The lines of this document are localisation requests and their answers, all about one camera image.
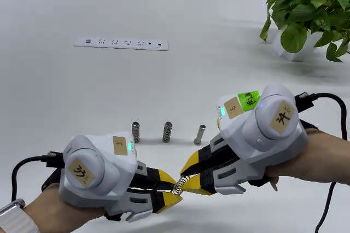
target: white tabletop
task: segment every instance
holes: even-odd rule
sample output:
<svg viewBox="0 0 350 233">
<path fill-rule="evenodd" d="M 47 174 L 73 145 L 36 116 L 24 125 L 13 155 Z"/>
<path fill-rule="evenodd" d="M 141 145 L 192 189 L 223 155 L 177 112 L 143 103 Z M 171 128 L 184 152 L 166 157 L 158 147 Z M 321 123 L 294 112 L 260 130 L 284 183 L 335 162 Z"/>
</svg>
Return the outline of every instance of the white tabletop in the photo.
<svg viewBox="0 0 350 233">
<path fill-rule="evenodd" d="M 207 126 L 203 145 L 218 133 L 214 106 L 222 95 L 277 81 L 295 94 L 333 92 L 349 105 L 349 56 L 343 64 L 328 62 L 324 50 L 304 63 L 278 57 L 259 39 L 265 1 L 0 0 L 0 206 L 18 161 L 63 150 L 78 134 L 130 130 L 137 120 L 139 159 L 178 179 L 198 149 L 199 125 Z M 84 36 L 166 39 L 170 50 L 73 47 Z M 302 117 L 340 135 L 332 101 L 317 101 Z M 168 120 L 172 142 L 162 144 Z M 28 164 L 18 197 L 33 200 L 50 172 Z M 278 193 L 244 186 L 243 196 L 183 194 L 163 214 L 132 224 L 99 219 L 79 232 L 312 232 L 328 191 L 291 178 L 281 179 Z M 347 231 L 349 190 L 337 186 L 322 232 Z"/>
</svg>

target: person's arm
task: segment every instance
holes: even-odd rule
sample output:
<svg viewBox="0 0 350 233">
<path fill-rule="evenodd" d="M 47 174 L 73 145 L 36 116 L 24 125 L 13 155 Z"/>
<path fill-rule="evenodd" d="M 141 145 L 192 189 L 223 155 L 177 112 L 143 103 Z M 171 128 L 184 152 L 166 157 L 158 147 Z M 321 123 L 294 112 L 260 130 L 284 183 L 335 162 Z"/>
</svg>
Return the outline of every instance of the person's arm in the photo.
<svg viewBox="0 0 350 233">
<path fill-rule="evenodd" d="M 268 167 L 266 173 L 275 178 L 295 177 L 313 182 L 338 182 L 350 185 L 350 142 L 308 129 L 308 145 L 296 158 Z"/>
<path fill-rule="evenodd" d="M 40 233 L 70 233 L 89 220 L 101 217 L 103 208 L 77 208 L 60 199 L 59 185 L 53 184 L 24 208 Z"/>
</svg>

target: handwritten label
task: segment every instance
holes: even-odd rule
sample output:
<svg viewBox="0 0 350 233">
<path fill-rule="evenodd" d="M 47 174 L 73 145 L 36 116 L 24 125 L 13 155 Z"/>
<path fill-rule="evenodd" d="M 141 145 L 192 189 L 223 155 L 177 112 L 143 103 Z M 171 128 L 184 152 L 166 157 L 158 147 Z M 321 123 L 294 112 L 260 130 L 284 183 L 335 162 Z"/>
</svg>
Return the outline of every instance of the handwritten label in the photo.
<svg viewBox="0 0 350 233">
<path fill-rule="evenodd" d="M 260 95 L 258 91 L 245 92 L 243 94 L 239 94 L 238 99 L 241 102 L 243 111 L 246 112 L 254 109 L 258 100 L 260 99 Z"/>
<path fill-rule="evenodd" d="M 294 107 L 286 101 L 281 102 L 275 116 L 272 118 L 270 126 L 280 134 L 283 134 L 289 125 L 294 114 Z"/>
<path fill-rule="evenodd" d="M 88 187 L 95 179 L 94 174 L 91 173 L 90 170 L 78 158 L 71 163 L 68 170 L 85 188 Z"/>
<path fill-rule="evenodd" d="M 226 108 L 226 111 L 227 111 L 230 119 L 235 118 L 236 116 L 238 116 L 240 114 L 243 114 L 243 109 L 242 109 L 237 97 L 234 97 L 231 100 L 228 100 L 225 103 L 225 108 Z"/>
<path fill-rule="evenodd" d="M 113 136 L 113 146 L 115 155 L 127 155 L 125 137 Z"/>
</svg>

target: silver watch strap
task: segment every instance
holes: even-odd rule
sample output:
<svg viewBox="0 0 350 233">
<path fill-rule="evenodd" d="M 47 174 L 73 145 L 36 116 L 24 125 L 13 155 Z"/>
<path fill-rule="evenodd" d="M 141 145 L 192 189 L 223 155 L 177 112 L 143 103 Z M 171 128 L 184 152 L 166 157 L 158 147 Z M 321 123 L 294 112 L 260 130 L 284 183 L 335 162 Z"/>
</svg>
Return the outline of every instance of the silver watch strap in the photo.
<svg viewBox="0 0 350 233">
<path fill-rule="evenodd" d="M 40 233 L 34 221 L 22 210 L 23 200 L 16 200 L 0 210 L 0 228 L 6 233 Z"/>
</svg>

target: power strip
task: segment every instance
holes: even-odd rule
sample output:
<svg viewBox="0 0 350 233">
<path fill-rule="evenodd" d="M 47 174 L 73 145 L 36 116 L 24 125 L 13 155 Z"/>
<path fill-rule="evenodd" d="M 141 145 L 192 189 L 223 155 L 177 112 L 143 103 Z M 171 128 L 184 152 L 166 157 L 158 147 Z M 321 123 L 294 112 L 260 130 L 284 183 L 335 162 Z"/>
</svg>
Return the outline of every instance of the power strip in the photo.
<svg viewBox="0 0 350 233">
<path fill-rule="evenodd" d="M 74 46 L 153 51 L 169 50 L 168 42 L 166 40 L 123 39 L 106 37 L 81 38 L 74 44 Z"/>
</svg>

